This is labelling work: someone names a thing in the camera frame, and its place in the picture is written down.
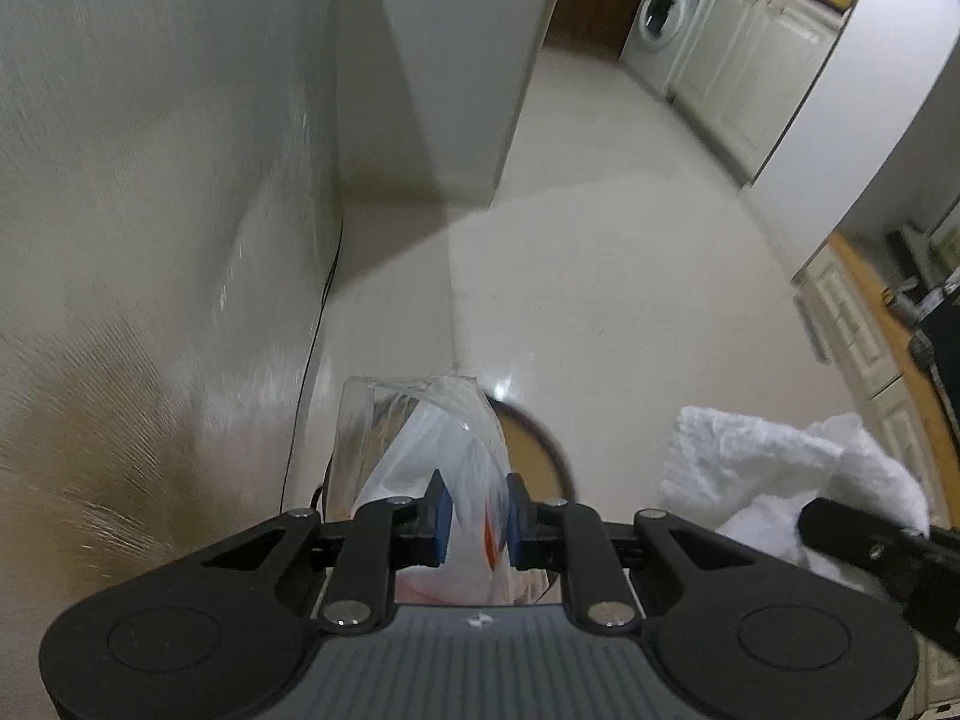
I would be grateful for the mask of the white kitchen cabinets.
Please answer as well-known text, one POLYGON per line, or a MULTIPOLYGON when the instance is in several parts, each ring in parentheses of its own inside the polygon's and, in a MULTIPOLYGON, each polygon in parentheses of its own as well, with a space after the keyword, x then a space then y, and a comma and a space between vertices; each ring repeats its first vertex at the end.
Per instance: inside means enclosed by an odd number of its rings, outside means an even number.
POLYGON ((844 20, 812 0, 708 0, 674 103, 754 182, 827 62, 844 20))

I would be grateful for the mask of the white plastic bag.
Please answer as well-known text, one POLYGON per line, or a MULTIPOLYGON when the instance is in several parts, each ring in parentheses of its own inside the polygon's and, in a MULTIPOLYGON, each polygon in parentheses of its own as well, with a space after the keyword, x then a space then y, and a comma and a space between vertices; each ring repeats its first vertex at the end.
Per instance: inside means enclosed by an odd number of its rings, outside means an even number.
POLYGON ((452 500, 439 567, 409 567, 395 598, 412 605, 532 605, 550 589, 544 569, 509 562, 508 447, 477 382, 463 377, 373 379, 343 384, 324 517, 347 520, 375 500, 423 496, 434 473, 452 500))

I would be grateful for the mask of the white tissue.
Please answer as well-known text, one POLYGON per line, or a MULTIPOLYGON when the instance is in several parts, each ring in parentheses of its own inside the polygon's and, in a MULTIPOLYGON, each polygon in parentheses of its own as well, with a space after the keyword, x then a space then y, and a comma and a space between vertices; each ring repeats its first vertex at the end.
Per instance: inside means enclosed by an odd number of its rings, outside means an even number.
POLYGON ((875 578, 800 541, 807 502, 825 497, 926 536, 921 484, 867 433, 856 413, 805 429, 685 406, 675 419, 661 507, 768 556, 880 598, 875 578))

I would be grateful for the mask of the white low cabinet wood top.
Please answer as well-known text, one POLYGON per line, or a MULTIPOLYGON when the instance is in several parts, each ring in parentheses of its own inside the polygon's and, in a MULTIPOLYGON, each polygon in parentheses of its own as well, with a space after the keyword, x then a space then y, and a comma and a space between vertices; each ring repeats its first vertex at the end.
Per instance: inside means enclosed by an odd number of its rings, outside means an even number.
POLYGON ((910 330, 885 305, 887 283, 850 239, 833 232, 794 284, 867 431, 921 484, 931 522, 957 527, 952 426, 910 355, 910 330))

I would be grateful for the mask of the yellow trash bin brown rim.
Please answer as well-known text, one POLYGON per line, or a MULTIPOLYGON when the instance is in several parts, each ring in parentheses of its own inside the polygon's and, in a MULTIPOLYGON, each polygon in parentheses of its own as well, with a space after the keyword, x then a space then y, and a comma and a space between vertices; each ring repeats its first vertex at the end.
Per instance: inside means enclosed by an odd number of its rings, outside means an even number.
POLYGON ((511 470, 523 478, 530 499, 556 502, 578 499, 573 473, 562 447, 544 426, 512 403, 487 395, 508 449, 511 470))

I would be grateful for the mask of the white washing machine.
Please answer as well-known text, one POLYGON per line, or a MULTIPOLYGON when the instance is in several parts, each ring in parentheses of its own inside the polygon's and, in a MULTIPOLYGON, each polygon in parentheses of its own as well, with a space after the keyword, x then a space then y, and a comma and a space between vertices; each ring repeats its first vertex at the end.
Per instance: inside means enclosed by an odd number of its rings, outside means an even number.
POLYGON ((665 98, 697 34, 708 0, 641 0, 620 62, 649 93, 665 98))

